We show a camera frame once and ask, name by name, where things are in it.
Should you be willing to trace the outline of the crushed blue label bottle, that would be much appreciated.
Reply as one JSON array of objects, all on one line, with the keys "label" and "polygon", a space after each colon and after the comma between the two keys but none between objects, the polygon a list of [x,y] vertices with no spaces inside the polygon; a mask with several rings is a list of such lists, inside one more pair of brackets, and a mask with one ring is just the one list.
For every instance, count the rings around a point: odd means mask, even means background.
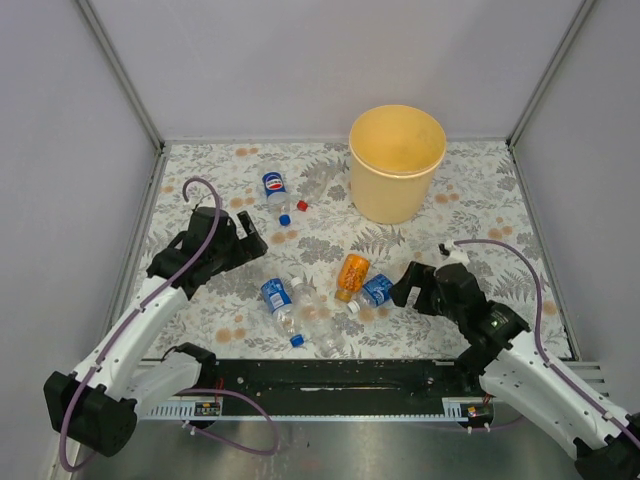
[{"label": "crushed blue label bottle", "polygon": [[360,290],[346,304],[350,314],[361,313],[365,309],[377,309],[391,302],[391,288],[399,282],[408,265],[380,267],[369,276]]}]

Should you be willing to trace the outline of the orange label plastic bottle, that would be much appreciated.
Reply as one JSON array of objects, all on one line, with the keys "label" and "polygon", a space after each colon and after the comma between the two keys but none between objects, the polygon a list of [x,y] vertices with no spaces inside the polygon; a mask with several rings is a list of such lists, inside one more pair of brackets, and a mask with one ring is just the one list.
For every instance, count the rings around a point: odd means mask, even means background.
[{"label": "orange label plastic bottle", "polygon": [[348,303],[363,286],[369,268],[369,260],[356,254],[348,254],[337,278],[335,298]]}]

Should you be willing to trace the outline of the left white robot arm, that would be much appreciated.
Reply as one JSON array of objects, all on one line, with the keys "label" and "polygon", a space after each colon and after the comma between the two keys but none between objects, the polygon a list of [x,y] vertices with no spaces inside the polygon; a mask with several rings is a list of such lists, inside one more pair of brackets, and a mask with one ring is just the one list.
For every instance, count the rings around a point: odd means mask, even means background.
[{"label": "left white robot arm", "polygon": [[189,389],[205,395],[217,386],[216,356],[186,342],[145,374],[136,369],[160,331],[212,277],[266,254],[268,246],[248,212],[198,207],[186,230],[158,253],[139,292],[99,345],[69,374],[44,384],[59,450],[72,439],[112,457],[128,443],[138,420]]}]

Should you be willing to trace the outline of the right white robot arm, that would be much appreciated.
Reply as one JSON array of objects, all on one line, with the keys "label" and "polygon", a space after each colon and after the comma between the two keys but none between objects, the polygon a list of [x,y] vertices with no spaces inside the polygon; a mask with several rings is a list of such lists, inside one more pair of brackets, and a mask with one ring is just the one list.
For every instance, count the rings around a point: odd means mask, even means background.
[{"label": "right white robot arm", "polygon": [[391,288],[403,307],[412,289],[417,312],[458,326],[468,348],[459,356],[457,388],[510,405],[550,436],[584,479],[639,476],[639,417],[616,406],[537,345],[529,324],[489,300],[461,263],[436,268],[412,262]]}]

